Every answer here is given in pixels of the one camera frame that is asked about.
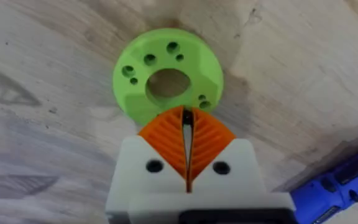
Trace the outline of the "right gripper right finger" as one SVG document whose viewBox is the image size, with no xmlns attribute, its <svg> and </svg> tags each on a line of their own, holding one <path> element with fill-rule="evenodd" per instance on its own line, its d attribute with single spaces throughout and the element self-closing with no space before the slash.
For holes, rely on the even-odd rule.
<svg viewBox="0 0 358 224">
<path fill-rule="evenodd" d="M 259 194 L 267 191 L 253 145 L 214 116 L 193 108 L 187 171 L 189 194 Z"/>
</svg>

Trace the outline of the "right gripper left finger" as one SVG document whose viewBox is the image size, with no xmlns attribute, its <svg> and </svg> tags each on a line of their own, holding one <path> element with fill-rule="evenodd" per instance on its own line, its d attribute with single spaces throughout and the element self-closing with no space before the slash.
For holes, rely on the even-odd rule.
<svg viewBox="0 0 358 224">
<path fill-rule="evenodd" d="M 144 194 L 186 193 L 183 111 L 183 106 L 169 109 L 123 140 L 106 201 L 107 214 L 127 212 L 131 201 Z"/>
</svg>

